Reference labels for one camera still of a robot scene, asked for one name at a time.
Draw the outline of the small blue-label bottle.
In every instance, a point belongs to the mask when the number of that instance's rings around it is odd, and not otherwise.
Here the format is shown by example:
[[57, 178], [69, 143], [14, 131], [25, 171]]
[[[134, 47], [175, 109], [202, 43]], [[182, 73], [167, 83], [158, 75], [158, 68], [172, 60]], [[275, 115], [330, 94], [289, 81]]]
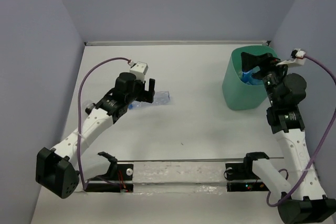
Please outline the small blue-label bottle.
[[260, 70], [259, 67], [253, 68], [247, 72], [244, 72], [241, 70], [238, 72], [238, 77], [245, 84], [254, 85], [254, 86], [262, 85], [262, 80], [255, 79], [253, 77], [253, 74], [257, 73], [259, 70]]

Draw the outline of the large crushed blue-label bottle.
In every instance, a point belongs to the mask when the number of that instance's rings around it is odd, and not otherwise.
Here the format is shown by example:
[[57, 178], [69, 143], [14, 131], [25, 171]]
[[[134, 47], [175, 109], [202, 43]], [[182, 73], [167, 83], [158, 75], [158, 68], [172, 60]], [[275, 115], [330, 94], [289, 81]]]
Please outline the large crushed blue-label bottle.
[[128, 106], [129, 110], [144, 109], [151, 106], [167, 105], [170, 102], [170, 93], [168, 91], [159, 91], [154, 95], [152, 103], [134, 101]]

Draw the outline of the green plastic bin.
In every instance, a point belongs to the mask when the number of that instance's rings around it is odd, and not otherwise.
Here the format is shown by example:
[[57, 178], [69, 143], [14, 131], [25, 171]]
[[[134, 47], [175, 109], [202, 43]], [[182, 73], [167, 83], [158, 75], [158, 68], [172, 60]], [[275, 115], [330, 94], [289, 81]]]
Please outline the green plastic bin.
[[245, 46], [233, 50], [222, 84], [225, 102], [231, 110], [254, 109], [260, 106], [267, 98], [264, 84], [257, 86], [248, 85], [239, 79], [238, 72], [242, 70], [240, 56], [242, 52], [252, 55], [271, 53], [277, 57], [272, 48], [262, 45]]

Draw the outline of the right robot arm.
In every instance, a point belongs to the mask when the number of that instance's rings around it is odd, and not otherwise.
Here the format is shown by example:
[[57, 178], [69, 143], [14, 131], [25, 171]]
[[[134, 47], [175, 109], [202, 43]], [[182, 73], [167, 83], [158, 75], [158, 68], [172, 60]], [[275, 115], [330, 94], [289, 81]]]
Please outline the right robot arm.
[[278, 210], [283, 223], [322, 223], [335, 213], [335, 199], [326, 195], [313, 166], [317, 154], [335, 121], [332, 117], [313, 155], [309, 155], [305, 125], [298, 104], [306, 97], [307, 83], [288, 68], [302, 66], [305, 60], [316, 60], [305, 51], [295, 49], [289, 60], [282, 61], [271, 53], [259, 56], [241, 53], [242, 70], [259, 68], [252, 74], [263, 82], [270, 102], [267, 121], [279, 144], [285, 161], [286, 176], [282, 176], [263, 152], [246, 154], [241, 171], [248, 178], [257, 176], [268, 188], [269, 207]]

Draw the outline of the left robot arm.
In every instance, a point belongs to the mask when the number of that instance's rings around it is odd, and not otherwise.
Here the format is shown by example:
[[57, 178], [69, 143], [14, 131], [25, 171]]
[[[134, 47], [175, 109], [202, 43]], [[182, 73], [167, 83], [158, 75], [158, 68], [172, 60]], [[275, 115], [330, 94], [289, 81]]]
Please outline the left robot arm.
[[98, 156], [106, 159], [89, 176], [84, 174], [81, 156], [109, 127], [113, 126], [134, 101], [152, 103], [155, 79], [140, 80], [135, 74], [123, 72], [114, 87], [88, 109], [85, 120], [78, 119], [78, 127], [64, 140], [48, 149], [42, 148], [36, 159], [36, 182], [60, 197], [68, 198], [79, 184], [101, 177], [111, 179], [118, 170], [118, 160], [107, 152]]

